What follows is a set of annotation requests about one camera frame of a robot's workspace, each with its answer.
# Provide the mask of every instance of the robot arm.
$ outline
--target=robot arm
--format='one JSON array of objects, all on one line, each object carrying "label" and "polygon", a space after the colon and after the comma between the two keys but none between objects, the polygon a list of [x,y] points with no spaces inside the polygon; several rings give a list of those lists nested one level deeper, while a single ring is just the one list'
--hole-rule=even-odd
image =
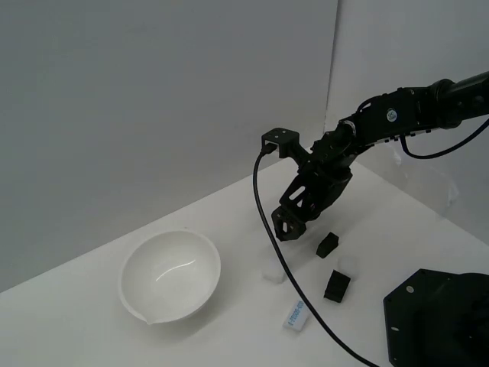
[{"label": "robot arm", "polygon": [[487,114],[489,72],[459,83],[440,80],[428,87],[399,88],[370,98],[356,113],[340,120],[336,130],[315,141],[311,153],[300,146],[297,132],[269,131],[261,138],[262,146],[275,144],[280,158],[292,158],[299,167],[272,213],[277,238],[298,239],[306,231],[306,222],[316,219],[342,194],[352,177],[350,164],[375,144],[401,140],[404,151],[414,156],[407,150],[406,137],[456,128],[463,120]]}]

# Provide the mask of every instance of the white backdrop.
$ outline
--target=white backdrop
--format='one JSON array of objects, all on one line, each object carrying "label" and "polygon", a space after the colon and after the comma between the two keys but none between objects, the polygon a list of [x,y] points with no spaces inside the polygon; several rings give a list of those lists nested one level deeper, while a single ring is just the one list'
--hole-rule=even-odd
[{"label": "white backdrop", "polygon": [[0,2],[0,291],[317,138],[336,4]]},{"label": "white backdrop", "polygon": [[[397,87],[428,86],[443,78],[458,81],[488,71],[488,12],[485,0],[340,1],[327,128],[365,99]],[[483,121],[408,139],[410,150],[428,154],[448,148]],[[489,243],[488,142],[485,132],[459,151],[431,161],[408,158],[399,143],[392,143],[372,148],[358,161]]]}]

